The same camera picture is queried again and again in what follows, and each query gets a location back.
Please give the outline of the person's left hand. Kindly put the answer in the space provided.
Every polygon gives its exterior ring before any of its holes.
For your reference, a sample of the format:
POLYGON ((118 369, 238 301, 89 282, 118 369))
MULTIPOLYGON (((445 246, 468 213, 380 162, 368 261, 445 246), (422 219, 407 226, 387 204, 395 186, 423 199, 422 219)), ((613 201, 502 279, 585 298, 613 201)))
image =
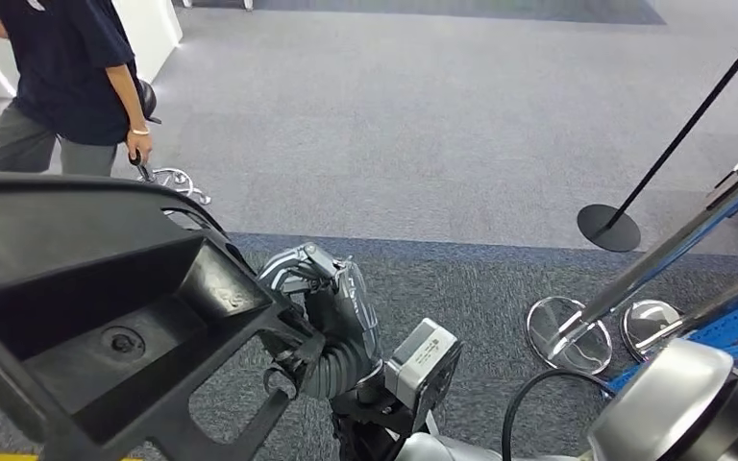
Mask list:
POLYGON ((153 150, 153 142, 149 131, 130 130, 127 134, 126 145, 128 159, 132 165, 139 166, 148 162, 153 150))

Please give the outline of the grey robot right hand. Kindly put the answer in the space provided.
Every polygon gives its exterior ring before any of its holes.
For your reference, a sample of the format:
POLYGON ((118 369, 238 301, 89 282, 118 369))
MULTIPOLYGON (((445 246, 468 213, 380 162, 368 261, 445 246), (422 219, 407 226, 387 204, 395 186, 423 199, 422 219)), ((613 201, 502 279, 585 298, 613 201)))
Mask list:
POLYGON ((381 360, 377 313, 351 257, 333 256, 308 242, 270 257, 258 280, 284 296, 304 296, 307 314, 320 331, 356 343, 372 365, 381 360))

